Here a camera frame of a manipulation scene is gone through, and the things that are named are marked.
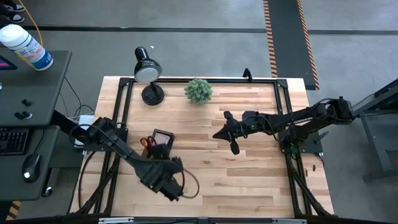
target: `black keyboard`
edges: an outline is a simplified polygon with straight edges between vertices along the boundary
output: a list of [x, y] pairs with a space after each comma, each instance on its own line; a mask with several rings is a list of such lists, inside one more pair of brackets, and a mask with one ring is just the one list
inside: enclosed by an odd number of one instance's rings
[[26, 154], [31, 134], [29, 128], [0, 127], [0, 156]]

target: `blue label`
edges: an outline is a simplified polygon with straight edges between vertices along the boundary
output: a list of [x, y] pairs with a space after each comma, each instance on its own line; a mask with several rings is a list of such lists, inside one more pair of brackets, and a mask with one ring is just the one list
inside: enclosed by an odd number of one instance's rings
[[47, 51], [45, 51], [44, 56], [37, 62], [32, 63], [32, 65], [37, 69], [45, 68], [47, 65], [50, 64], [51, 60], [52, 56]]

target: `scissors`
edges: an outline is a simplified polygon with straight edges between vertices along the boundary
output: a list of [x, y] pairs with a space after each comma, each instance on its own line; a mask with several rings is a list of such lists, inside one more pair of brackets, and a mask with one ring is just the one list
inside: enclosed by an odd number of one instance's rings
[[141, 138], [139, 141], [144, 146], [144, 152], [142, 153], [142, 155], [146, 156], [146, 158], [150, 158], [152, 156], [152, 153], [150, 153], [149, 148], [156, 145], [155, 139], [152, 136], [148, 136], [147, 138]]

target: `green plant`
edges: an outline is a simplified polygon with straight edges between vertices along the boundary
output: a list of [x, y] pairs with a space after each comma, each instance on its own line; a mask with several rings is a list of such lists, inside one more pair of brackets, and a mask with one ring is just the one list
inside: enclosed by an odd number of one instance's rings
[[184, 90], [191, 103], [196, 105], [207, 103], [211, 100], [211, 94], [213, 93], [211, 85], [206, 80], [197, 78], [189, 81]]

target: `computer mouse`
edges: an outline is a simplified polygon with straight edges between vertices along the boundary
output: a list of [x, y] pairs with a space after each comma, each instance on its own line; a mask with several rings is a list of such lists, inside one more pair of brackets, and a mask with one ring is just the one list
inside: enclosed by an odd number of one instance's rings
[[22, 165], [22, 177], [27, 183], [35, 182], [40, 175], [40, 154], [33, 153], [25, 158]]

